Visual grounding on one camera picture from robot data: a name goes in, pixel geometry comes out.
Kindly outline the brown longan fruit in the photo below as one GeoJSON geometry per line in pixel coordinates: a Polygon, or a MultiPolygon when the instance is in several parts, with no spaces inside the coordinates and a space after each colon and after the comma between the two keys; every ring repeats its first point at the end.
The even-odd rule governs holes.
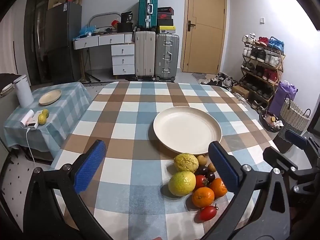
{"type": "Polygon", "coordinates": [[[210,171],[210,172],[216,172],[216,168],[215,168],[215,166],[212,164],[212,163],[210,163],[209,165],[208,165],[208,170],[210,171]]]}
{"type": "Polygon", "coordinates": [[[198,155],[197,156],[198,162],[200,166],[206,166],[207,165],[207,158],[204,155],[198,155]]]}

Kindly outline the dark purple plum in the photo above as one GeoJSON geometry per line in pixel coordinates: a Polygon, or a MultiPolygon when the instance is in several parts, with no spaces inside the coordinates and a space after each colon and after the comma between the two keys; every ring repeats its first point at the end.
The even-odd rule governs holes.
{"type": "Polygon", "coordinates": [[[214,174],[214,172],[211,172],[211,171],[207,172],[205,177],[207,178],[208,183],[211,183],[212,181],[215,180],[215,174],[214,174]]]}
{"type": "Polygon", "coordinates": [[[205,176],[207,173],[208,173],[208,167],[206,167],[206,166],[200,166],[200,167],[196,170],[195,175],[203,175],[203,176],[205,176]]]}

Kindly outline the large orange mandarin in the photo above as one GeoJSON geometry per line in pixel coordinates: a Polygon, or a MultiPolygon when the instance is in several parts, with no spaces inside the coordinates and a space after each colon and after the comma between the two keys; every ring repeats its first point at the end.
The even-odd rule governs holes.
{"type": "Polygon", "coordinates": [[[209,188],[214,192],[215,199],[223,197],[228,192],[221,178],[215,178],[209,188]]]}

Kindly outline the red tomato with stem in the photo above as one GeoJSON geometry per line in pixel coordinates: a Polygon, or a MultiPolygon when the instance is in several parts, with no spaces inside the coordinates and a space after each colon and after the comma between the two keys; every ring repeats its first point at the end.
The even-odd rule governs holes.
{"type": "Polygon", "coordinates": [[[196,186],[195,189],[206,187],[208,185],[209,181],[208,179],[201,174],[196,175],[196,186]]]}

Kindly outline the wrinkled yellow guava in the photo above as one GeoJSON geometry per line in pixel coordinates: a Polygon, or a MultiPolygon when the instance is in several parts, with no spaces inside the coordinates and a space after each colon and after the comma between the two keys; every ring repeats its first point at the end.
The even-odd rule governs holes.
{"type": "Polygon", "coordinates": [[[199,168],[199,161],[192,154],[181,153],[174,158],[174,165],[178,172],[189,171],[194,173],[199,168]]]}

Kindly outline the oblong red tomato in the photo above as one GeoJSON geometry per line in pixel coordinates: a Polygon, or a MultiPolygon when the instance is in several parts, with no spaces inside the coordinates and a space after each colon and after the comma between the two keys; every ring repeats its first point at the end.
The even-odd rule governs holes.
{"type": "Polygon", "coordinates": [[[219,208],[216,205],[204,207],[200,211],[199,220],[202,222],[206,222],[213,219],[216,216],[218,210],[219,208]]]}

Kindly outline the smooth yellow guava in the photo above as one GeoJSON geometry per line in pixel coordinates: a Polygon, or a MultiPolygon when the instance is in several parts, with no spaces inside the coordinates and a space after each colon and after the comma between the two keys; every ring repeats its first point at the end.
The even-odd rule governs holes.
{"type": "Polygon", "coordinates": [[[176,197],[183,197],[191,193],[196,186],[196,177],[192,172],[181,171],[175,173],[169,180],[169,191],[176,197]]]}

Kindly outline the checkered tablecloth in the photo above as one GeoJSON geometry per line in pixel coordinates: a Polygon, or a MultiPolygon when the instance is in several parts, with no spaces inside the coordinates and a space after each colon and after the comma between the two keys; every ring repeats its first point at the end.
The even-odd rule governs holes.
{"type": "Polygon", "coordinates": [[[273,141],[257,114],[229,91],[187,83],[114,82],[94,98],[65,140],[52,168],[73,163],[96,140],[107,152],[81,198],[114,239],[199,239],[213,222],[197,223],[188,197],[167,188],[175,173],[175,153],[153,132],[156,115],[173,106],[189,106],[215,118],[221,145],[242,164],[269,171],[263,150],[273,141]]]}

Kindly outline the purple bag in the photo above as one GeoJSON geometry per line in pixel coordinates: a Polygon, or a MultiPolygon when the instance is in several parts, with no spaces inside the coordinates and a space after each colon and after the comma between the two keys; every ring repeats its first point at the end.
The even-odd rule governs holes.
{"type": "Polygon", "coordinates": [[[285,99],[289,97],[291,100],[294,100],[297,92],[298,88],[295,85],[286,80],[280,81],[268,111],[279,117],[285,99]]]}

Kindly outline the large cream plate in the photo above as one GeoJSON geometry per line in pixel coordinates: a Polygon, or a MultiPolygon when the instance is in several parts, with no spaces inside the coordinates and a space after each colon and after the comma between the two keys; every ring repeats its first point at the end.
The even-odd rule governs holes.
{"type": "Polygon", "coordinates": [[[176,153],[206,154],[211,142],[222,139],[221,126],[211,115],[186,106],[158,113],[153,130],[159,141],[176,153]]]}

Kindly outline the small checkered side table cloth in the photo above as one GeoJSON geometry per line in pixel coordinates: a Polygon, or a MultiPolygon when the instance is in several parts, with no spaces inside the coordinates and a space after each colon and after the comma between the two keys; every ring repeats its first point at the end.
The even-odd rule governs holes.
{"type": "Polygon", "coordinates": [[[80,82],[42,87],[33,91],[33,96],[31,105],[27,108],[18,106],[4,122],[4,142],[8,147],[30,147],[40,152],[49,152],[56,157],[67,135],[88,109],[92,97],[80,82]],[[59,100],[48,106],[41,106],[40,97],[55,89],[62,90],[59,100]],[[44,125],[40,125],[35,131],[27,132],[26,128],[20,126],[20,121],[30,109],[35,112],[47,109],[49,116],[44,125]]]}

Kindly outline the white handheld device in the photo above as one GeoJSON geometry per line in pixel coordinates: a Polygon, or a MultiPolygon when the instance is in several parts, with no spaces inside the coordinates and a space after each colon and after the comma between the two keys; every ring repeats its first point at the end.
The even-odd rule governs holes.
{"type": "Polygon", "coordinates": [[[42,113],[42,111],[33,111],[30,109],[26,115],[20,121],[20,126],[22,128],[30,129],[31,131],[35,131],[38,128],[39,121],[38,116],[42,113]]]}

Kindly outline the small beige plate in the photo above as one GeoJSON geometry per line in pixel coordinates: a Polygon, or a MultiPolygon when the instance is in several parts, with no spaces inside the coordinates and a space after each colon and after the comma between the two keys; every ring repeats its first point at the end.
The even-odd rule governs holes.
{"type": "Polygon", "coordinates": [[[61,94],[62,94],[62,90],[60,89],[51,90],[40,97],[39,104],[43,106],[50,105],[56,102],[57,100],[59,100],[59,98],[61,97],[61,94]]]}

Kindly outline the silver suitcase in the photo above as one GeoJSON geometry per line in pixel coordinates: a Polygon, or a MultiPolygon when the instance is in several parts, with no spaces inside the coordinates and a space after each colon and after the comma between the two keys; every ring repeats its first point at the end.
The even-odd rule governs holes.
{"type": "Polygon", "coordinates": [[[157,34],[155,51],[156,80],[175,81],[180,38],[176,34],[157,34]]]}

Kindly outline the teal suitcase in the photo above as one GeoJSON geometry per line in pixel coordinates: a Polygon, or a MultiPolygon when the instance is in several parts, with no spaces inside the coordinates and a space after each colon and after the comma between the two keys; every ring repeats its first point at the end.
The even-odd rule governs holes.
{"type": "Polygon", "coordinates": [[[158,0],[139,0],[138,27],[152,29],[157,27],[158,0]]]}

